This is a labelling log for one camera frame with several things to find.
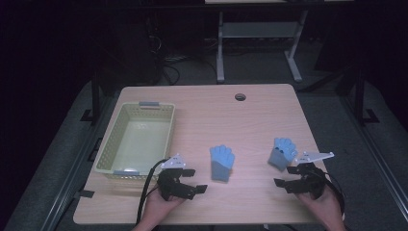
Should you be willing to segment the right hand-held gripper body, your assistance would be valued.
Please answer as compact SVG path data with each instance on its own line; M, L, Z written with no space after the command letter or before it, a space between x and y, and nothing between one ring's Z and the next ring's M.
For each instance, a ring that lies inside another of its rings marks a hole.
M294 159L296 163L295 174L299 174L301 178L297 181L294 187L295 193L310 193L314 199L319 198L323 193L326 177L324 172L316 167L315 162L322 161L334 157L333 152L318 153L307 152Z

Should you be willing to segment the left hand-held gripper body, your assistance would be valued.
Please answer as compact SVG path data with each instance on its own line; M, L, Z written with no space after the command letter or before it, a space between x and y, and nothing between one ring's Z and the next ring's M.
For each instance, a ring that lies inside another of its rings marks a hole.
M193 199L193 194L187 194L189 185L180 182L181 171L186 169L186 165L179 153L161 164L162 171L159 173L157 184L163 199L168 200L171 196Z

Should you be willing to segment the blue knit glove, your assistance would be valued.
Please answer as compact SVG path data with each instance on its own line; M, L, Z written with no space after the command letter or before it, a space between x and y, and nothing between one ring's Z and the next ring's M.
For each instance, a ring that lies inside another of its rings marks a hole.
M210 148L212 179L214 181L228 182L230 172L235 162L235 155L232 149L225 145L218 145Z
M284 171L297 155L295 144L291 139L276 138L268 158L268 163L280 171Z

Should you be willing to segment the pale yellow plastic basket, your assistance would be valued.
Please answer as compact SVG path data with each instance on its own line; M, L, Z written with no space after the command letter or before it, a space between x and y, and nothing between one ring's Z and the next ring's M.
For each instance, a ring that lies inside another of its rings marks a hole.
M112 179L145 179L153 166L169 156L174 116L173 104L123 103L94 170Z

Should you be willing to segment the person's left hand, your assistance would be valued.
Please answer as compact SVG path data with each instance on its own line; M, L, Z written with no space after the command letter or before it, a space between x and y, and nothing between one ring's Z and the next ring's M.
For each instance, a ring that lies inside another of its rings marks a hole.
M184 198L177 196L171 196L168 200L165 200L162 198L161 191L155 189L147 196L145 209L139 223L149 223L157 226L184 202Z

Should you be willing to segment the person's right hand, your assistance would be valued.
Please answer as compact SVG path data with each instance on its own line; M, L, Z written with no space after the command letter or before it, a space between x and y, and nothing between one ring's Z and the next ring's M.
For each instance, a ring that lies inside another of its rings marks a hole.
M344 223L341 207L335 193L328 187L318 199L308 193L298 193L296 197L308 208L320 224L326 229L329 224Z

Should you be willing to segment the white metal stand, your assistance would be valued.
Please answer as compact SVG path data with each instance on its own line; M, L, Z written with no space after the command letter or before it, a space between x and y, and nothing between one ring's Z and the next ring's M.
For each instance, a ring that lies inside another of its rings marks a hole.
M223 13L218 14L217 31L217 82L225 81L223 61L224 39L292 39L292 46L284 52L293 79L302 81L294 55L299 44L308 12L303 11L297 21L283 22L224 22Z

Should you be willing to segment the aluminium frame rail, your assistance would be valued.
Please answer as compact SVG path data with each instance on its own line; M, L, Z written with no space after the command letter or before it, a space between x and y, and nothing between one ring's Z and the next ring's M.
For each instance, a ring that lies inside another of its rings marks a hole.
M55 231L65 213L72 217L69 208L84 190L115 102L115 98L105 96L96 103L89 97L79 98L68 112L41 162L42 180L53 197L40 231Z
M365 123L361 122L354 114L351 103L344 97L340 98L340 102L342 103L344 110L350 117L354 127L362 138L366 148L369 150L369 154L375 162L379 174L381 175L384 184L390 192L398 210L401 212L402 216L408 223L408 194L402 189L401 185L395 178L394 173L386 163L386 160L382 156L380 148L375 143Z

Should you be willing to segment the black metal post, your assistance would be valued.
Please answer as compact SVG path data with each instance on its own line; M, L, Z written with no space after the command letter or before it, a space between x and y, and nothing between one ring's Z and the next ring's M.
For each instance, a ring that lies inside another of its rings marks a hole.
M360 69L355 84L354 116L361 126L365 126L367 123L379 122L378 117L372 109L364 108L365 80L364 70Z
M91 78L91 108L86 109L81 117L81 121L89 122L91 125L95 125L100 117L100 89L99 78L97 71L94 71Z

